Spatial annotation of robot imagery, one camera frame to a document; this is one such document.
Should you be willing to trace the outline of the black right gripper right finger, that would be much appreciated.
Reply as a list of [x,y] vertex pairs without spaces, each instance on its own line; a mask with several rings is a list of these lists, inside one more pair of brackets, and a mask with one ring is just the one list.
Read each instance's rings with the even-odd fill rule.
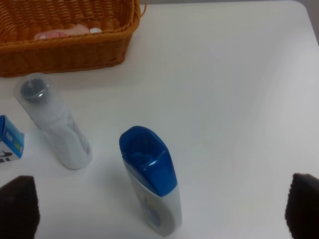
[[292,238],[319,237],[319,180],[295,173],[290,185],[285,219]]

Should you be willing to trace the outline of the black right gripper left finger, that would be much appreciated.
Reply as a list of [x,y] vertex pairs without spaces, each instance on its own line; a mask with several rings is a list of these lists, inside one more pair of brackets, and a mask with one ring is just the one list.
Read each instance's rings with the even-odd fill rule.
[[0,237],[33,239],[40,222],[33,176],[21,175],[0,188]]

